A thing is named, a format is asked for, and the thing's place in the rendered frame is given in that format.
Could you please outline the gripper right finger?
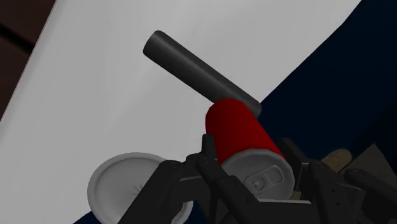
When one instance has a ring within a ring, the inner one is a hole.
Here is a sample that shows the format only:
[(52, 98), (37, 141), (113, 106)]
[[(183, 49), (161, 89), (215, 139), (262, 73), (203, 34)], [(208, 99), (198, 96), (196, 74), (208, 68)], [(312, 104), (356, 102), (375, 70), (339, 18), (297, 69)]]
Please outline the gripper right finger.
[(385, 181), (363, 169), (339, 174), (285, 137), (279, 149), (293, 169), (294, 189), (316, 206), (320, 224), (397, 224), (397, 189)]

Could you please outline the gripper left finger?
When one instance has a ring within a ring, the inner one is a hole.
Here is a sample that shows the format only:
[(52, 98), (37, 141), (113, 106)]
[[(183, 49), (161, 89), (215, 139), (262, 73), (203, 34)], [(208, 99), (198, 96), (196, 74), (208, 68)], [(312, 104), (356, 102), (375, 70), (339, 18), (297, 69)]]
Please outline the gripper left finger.
[(208, 224), (216, 223), (219, 200), (238, 224), (260, 224), (260, 203), (209, 156), (214, 151), (213, 137), (204, 134), (200, 153), (161, 162), (118, 224), (171, 224), (184, 202), (199, 199), (210, 199)]

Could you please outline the red drink can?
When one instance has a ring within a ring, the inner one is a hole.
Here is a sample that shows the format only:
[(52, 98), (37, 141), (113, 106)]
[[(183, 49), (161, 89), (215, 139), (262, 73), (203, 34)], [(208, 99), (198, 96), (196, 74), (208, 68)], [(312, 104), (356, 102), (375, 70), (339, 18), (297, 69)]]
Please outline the red drink can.
[(218, 164), (257, 198), (288, 200), (294, 189), (291, 166), (248, 107), (236, 99), (214, 103), (205, 116)]

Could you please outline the tan wooden object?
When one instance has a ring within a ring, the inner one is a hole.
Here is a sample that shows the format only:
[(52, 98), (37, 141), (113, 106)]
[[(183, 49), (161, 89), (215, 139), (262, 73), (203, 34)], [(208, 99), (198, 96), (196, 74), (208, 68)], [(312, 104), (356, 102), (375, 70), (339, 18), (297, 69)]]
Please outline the tan wooden object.
[(322, 162), (335, 172), (340, 172), (352, 162), (352, 155), (346, 149), (337, 149), (322, 159)]

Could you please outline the white plate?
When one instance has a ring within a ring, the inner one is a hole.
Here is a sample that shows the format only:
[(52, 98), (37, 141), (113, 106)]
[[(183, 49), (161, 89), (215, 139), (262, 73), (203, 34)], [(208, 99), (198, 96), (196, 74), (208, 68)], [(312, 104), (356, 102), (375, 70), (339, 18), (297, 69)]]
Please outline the white plate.
[(133, 200), (165, 159), (150, 153), (124, 153), (102, 163), (92, 174), (87, 199), (101, 224), (118, 224)]

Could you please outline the dark grey cylinder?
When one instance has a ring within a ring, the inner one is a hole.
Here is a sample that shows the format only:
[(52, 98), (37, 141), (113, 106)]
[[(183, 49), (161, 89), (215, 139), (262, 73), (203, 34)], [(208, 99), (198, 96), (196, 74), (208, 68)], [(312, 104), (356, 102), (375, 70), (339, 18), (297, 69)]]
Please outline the dark grey cylinder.
[(166, 33), (155, 31), (147, 40), (143, 54), (209, 101), (237, 99), (259, 117), (262, 107), (255, 98)]

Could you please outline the white table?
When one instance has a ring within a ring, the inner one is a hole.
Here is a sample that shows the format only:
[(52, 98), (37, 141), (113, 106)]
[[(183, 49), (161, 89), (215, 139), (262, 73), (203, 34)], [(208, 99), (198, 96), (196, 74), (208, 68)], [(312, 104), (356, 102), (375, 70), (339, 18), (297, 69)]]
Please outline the white table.
[(143, 55), (161, 30), (261, 101), (359, 0), (57, 0), (0, 121), (0, 224), (73, 224), (95, 169), (184, 160), (210, 102)]

